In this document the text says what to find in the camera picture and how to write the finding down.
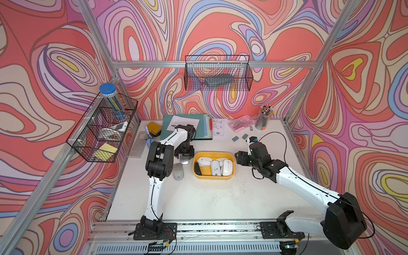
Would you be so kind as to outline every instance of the gray mouse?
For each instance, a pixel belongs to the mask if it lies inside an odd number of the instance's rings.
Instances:
[[[180,181],[184,178],[184,169],[181,163],[176,163],[173,166],[173,177],[177,181]]]

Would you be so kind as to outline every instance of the blue lid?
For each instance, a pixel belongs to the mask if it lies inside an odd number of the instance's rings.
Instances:
[[[113,83],[104,83],[99,86],[99,91],[104,95],[109,95],[116,91],[116,87]]]

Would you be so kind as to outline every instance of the wall-mounted basket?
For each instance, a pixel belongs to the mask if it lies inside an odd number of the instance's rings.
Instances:
[[[187,91],[250,91],[253,75],[248,55],[187,55]]]
[[[89,108],[67,139],[67,143],[88,162],[113,163],[116,160],[129,124],[137,108],[137,100],[122,94],[118,95],[124,106],[124,110],[120,114],[123,120],[117,120],[112,108],[102,99],[78,137],[74,140],[71,139],[72,133],[76,130],[78,124],[82,121],[86,121],[83,119],[85,114],[89,111]],[[128,122],[124,131],[117,131],[112,128],[124,122]]]

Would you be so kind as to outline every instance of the psychedelic wallpaper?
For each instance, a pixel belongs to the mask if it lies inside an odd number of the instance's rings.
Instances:
[[[0,236],[111,79],[72,0],[0,1]],[[77,254],[102,215],[135,127],[114,164],[75,154],[16,254]]]
[[[363,254],[408,254],[407,41],[407,1],[362,0],[290,122],[315,181],[373,220]]]
[[[99,0],[90,2],[114,60],[184,60],[238,55],[251,60],[315,60],[344,6],[342,0]],[[184,69],[126,68],[119,73],[141,100],[141,119],[210,113],[255,116],[271,104],[283,118],[306,69],[253,68],[251,91],[185,91]]]

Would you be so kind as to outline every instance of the robotic arm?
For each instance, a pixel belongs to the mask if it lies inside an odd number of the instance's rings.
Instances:
[[[265,178],[279,183],[308,200],[322,214],[302,215],[286,211],[277,220],[278,233],[289,236],[306,232],[326,236],[334,245],[348,249],[367,229],[357,199],[349,193],[340,195],[303,177],[281,160],[273,160],[264,144],[250,138],[249,152],[235,154],[237,164],[251,166]]]
[[[151,143],[146,161],[150,191],[146,212],[140,219],[142,231],[153,236],[159,236],[162,233],[164,227],[162,222],[163,184],[166,181],[165,178],[170,176],[173,170],[173,156],[188,158],[188,160],[194,157],[194,148],[190,145],[194,134],[193,125],[178,125],[166,139]]]

